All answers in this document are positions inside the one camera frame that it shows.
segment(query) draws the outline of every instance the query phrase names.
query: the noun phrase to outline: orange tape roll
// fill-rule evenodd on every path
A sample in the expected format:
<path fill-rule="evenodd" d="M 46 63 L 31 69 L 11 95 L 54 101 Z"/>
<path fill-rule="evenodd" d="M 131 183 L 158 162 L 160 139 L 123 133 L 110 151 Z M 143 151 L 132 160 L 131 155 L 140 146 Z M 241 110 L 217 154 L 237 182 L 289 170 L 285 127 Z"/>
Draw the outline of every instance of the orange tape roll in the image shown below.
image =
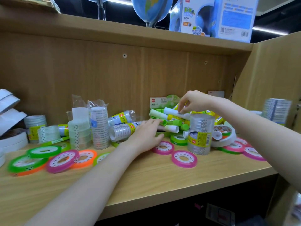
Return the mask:
<path fill-rule="evenodd" d="M 86 156 L 84 159 L 78 159 L 77 163 L 74 163 L 70 168 L 77 169 L 87 167 L 93 164 L 93 160 L 97 157 L 97 152 L 94 150 L 82 150 L 78 151 L 79 157 Z"/>
<path fill-rule="evenodd" d="M 25 176 L 25 175 L 31 175 L 31 174 L 34 174 L 34 173 L 36 173 L 36 172 L 38 172 L 38 171 L 43 170 L 43 169 L 45 168 L 45 166 L 46 166 L 46 163 L 44 163 L 42 166 L 37 167 L 37 168 L 34 168 L 34 169 L 30 170 L 30 171 L 24 171 L 24 172 L 19 172 L 19 173 L 16 173 L 16 174 L 12 174 L 12 176 Z"/>

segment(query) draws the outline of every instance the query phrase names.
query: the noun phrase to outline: black ceiling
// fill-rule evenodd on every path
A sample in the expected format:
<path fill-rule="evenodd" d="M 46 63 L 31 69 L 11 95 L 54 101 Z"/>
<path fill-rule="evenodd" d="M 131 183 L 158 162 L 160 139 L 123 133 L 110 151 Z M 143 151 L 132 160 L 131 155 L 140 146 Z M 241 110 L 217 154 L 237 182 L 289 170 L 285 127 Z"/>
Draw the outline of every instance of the black ceiling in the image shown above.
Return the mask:
<path fill-rule="evenodd" d="M 64 14 L 97 18 L 97 5 L 94 2 L 88 0 L 55 0 L 55 2 Z M 108 21 L 145 26 L 145 22 L 137 16 L 132 6 L 111 2 L 105 2 L 104 6 Z M 295 0 L 276 10 L 256 17 L 254 26 L 286 33 L 301 31 L 301 0 Z M 156 28 L 169 29 L 169 14 L 157 23 Z M 251 42 L 256 43 L 277 36 L 276 34 L 253 30 Z"/>

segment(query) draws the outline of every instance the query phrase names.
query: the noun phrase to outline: stack of clear tape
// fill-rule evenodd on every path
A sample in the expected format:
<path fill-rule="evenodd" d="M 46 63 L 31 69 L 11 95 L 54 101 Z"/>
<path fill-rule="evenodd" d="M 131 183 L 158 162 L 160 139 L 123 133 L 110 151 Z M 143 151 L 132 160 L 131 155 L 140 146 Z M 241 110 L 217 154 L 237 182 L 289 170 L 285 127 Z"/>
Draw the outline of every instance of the stack of clear tape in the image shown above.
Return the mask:
<path fill-rule="evenodd" d="M 110 139 L 107 107 L 99 106 L 91 108 L 90 119 L 94 148 L 101 150 L 109 147 Z"/>
<path fill-rule="evenodd" d="M 91 146 L 90 123 L 86 119 L 69 121 L 68 129 L 72 149 L 84 150 Z"/>
<path fill-rule="evenodd" d="M 291 104 L 291 101 L 285 99 L 267 99 L 261 116 L 280 125 L 285 125 Z"/>
<path fill-rule="evenodd" d="M 38 136 L 39 136 L 39 143 L 58 140 L 61 137 L 58 125 L 39 128 Z"/>
<path fill-rule="evenodd" d="M 119 140 L 129 138 L 135 132 L 136 127 L 141 123 L 142 121 L 137 121 L 128 124 L 111 126 L 109 129 L 110 140 L 112 142 L 117 142 Z"/>
<path fill-rule="evenodd" d="M 45 115 L 33 115 L 24 118 L 30 143 L 39 143 L 38 129 L 47 126 Z"/>
<path fill-rule="evenodd" d="M 109 126 L 126 124 L 136 121 L 136 114 L 133 110 L 126 110 L 108 118 Z"/>
<path fill-rule="evenodd" d="M 208 114 L 191 114 L 188 150 L 197 155 L 208 155 L 215 118 Z"/>

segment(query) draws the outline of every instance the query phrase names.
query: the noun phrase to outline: upper shelf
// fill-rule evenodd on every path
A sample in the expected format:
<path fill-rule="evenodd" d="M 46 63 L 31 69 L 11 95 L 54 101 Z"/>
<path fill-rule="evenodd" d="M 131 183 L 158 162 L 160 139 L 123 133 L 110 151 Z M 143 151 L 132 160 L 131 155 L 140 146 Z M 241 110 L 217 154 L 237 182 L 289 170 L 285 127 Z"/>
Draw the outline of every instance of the upper shelf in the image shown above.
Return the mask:
<path fill-rule="evenodd" d="M 219 55 L 249 52 L 253 47 L 231 40 L 4 6 L 0 6 L 0 30 Z"/>

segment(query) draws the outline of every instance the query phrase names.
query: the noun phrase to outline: person's left hand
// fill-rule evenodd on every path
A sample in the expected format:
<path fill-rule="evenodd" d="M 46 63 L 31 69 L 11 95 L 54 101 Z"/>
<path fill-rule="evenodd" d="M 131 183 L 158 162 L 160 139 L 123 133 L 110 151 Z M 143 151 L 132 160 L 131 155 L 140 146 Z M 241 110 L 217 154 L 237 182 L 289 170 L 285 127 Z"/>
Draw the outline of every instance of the person's left hand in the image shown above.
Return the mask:
<path fill-rule="evenodd" d="M 164 134 L 155 137 L 160 122 L 162 122 L 161 119 L 142 121 L 133 135 L 122 144 L 133 148 L 137 155 L 152 149 L 154 146 L 158 145 L 164 137 Z"/>

